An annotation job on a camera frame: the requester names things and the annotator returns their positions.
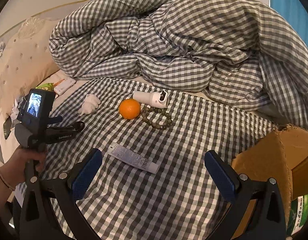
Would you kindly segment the person left hand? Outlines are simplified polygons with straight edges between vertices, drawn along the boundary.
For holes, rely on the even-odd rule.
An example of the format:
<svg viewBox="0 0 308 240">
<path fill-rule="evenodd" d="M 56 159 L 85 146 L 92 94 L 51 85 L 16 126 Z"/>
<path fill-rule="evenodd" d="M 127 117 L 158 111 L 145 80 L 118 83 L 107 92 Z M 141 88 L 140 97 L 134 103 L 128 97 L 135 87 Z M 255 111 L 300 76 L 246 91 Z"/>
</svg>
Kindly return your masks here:
<svg viewBox="0 0 308 240">
<path fill-rule="evenodd" d="M 42 152 L 37 152 L 19 146 L 10 159 L 0 167 L 0 175 L 9 186 L 15 188 L 18 184 L 25 182 L 25 168 L 30 160 L 38 162 L 35 165 L 37 172 L 43 171 L 46 154 L 46 148 Z"/>
</svg>

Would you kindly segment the person left forearm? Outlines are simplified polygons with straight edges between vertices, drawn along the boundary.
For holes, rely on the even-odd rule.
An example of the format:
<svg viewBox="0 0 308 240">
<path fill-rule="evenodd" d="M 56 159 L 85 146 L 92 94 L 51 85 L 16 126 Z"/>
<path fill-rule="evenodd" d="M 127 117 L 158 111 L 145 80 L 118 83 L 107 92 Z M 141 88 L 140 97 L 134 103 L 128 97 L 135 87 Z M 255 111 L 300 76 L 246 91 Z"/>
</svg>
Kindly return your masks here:
<svg viewBox="0 0 308 240">
<path fill-rule="evenodd" d="M 12 190 L 0 178 L 0 217 L 5 213 L 5 204 L 12 194 Z"/>
</svg>

